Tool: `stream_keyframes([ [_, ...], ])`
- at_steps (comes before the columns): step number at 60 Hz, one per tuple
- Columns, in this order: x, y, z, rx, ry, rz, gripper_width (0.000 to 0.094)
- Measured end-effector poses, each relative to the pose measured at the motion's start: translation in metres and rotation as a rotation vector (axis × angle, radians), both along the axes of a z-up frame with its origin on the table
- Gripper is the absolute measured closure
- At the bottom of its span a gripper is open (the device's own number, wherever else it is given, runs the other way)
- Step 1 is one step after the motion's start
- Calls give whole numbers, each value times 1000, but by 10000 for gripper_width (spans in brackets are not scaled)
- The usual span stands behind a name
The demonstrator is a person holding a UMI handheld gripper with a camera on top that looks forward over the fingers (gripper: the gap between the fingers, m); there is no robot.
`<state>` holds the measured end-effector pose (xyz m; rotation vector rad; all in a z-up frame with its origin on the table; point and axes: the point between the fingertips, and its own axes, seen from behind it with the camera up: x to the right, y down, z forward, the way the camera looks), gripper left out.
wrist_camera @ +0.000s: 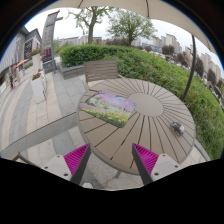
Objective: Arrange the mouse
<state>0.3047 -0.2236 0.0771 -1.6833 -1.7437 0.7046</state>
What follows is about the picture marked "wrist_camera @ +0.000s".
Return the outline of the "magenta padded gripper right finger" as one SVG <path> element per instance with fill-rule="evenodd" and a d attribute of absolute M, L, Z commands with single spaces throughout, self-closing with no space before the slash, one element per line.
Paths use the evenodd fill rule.
<path fill-rule="evenodd" d="M 144 185 L 168 176 L 181 166 L 167 154 L 156 154 L 138 144 L 132 144 L 132 155 Z"/>

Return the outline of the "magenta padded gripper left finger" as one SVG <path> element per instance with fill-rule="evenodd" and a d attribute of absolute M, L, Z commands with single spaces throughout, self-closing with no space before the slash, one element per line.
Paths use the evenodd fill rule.
<path fill-rule="evenodd" d="M 90 154 L 90 145 L 85 144 L 65 156 L 54 156 L 43 166 L 43 169 L 76 185 L 79 185 Z"/>

